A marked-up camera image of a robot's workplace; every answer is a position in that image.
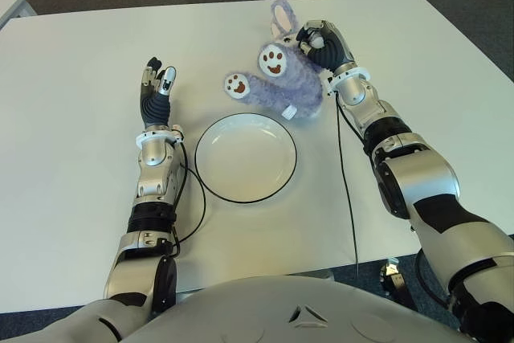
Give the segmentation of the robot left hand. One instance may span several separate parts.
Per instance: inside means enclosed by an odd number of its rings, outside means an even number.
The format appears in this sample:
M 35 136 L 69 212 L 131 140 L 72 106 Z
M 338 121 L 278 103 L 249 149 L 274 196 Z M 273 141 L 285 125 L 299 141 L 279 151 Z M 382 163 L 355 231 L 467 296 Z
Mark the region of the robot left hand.
M 152 57 L 141 77 L 140 111 L 146 128 L 154 125 L 167 126 L 171 111 L 169 95 L 176 79 L 176 69 L 161 69 L 162 62 Z

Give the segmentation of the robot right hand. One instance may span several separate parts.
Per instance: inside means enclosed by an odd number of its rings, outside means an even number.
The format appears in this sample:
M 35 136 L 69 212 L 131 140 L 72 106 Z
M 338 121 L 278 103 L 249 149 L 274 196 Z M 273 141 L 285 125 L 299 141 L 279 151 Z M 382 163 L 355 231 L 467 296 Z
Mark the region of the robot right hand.
M 326 20 L 307 21 L 296 36 L 299 49 L 316 65 L 340 74 L 340 67 L 355 59 L 335 25 Z

